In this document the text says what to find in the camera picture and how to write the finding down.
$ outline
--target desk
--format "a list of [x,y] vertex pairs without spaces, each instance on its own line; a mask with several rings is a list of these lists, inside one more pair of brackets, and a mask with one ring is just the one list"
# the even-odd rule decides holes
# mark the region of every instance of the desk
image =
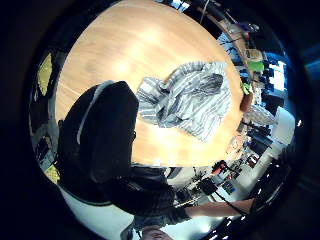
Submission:
[[76,99],[105,80],[125,80],[136,92],[146,76],[167,79],[190,61],[224,61],[231,109],[209,143],[177,129],[136,122],[132,161],[161,166],[210,166],[229,159],[226,149],[242,119],[240,76],[219,43],[183,13],[150,0],[127,0],[99,15],[71,49],[61,71],[56,119]]

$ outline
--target gray cloth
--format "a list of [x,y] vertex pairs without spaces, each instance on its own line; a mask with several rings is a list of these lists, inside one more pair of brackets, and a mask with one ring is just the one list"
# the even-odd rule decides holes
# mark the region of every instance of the gray cloth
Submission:
[[141,117],[209,142],[231,105],[223,62],[181,65],[167,82],[146,77],[137,92]]

